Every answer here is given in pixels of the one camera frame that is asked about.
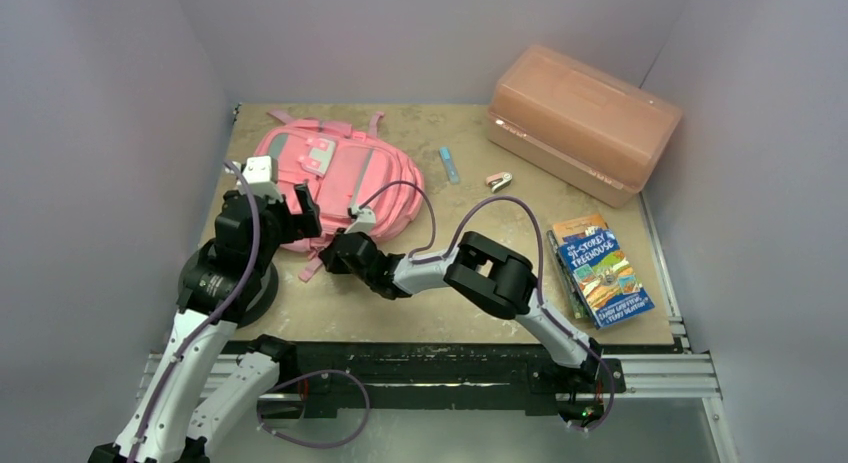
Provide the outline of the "pink backpack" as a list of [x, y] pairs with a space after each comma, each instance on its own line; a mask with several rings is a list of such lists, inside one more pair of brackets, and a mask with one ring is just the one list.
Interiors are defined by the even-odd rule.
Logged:
[[301, 183], [320, 208], [322, 234], [283, 246], [309, 256], [301, 281], [322, 267], [318, 253], [336, 231], [350, 226], [353, 204], [375, 213], [368, 234], [378, 242], [398, 236], [417, 217], [424, 203], [423, 175], [405, 152], [378, 136], [382, 112], [372, 116], [366, 131], [342, 121], [295, 118], [283, 110], [269, 115], [281, 125], [266, 134], [254, 154], [276, 159], [278, 188], [292, 212], [300, 211], [294, 186]]

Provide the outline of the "blue treehouse book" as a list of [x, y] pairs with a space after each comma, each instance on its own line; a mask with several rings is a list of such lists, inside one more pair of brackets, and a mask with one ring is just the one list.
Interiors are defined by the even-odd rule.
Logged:
[[595, 226], [569, 235], [559, 248], [559, 256], [597, 329], [655, 308], [611, 230]]

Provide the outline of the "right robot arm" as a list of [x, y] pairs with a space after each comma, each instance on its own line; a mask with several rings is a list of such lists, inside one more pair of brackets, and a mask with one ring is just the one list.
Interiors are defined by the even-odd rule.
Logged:
[[446, 254], [415, 261], [410, 253], [380, 251], [364, 233], [342, 232], [319, 258], [327, 272], [354, 275], [389, 300], [451, 288], [489, 316], [518, 322], [562, 368], [569, 387], [584, 390], [600, 377], [600, 345], [547, 302], [530, 260], [480, 233], [468, 231]]

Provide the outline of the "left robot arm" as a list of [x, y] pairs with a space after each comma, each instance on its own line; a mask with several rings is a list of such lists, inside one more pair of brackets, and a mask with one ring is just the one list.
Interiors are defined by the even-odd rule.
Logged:
[[263, 391], [297, 382], [293, 344], [270, 336], [250, 343], [233, 374], [201, 396], [221, 351], [243, 321], [276, 295], [277, 249], [321, 231], [306, 184], [294, 187], [298, 212], [263, 185], [224, 194], [215, 236], [187, 262], [168, 344], [134, 416], [113, 443], [93, 449], [92, 462], [207, 462], [223, 437]]

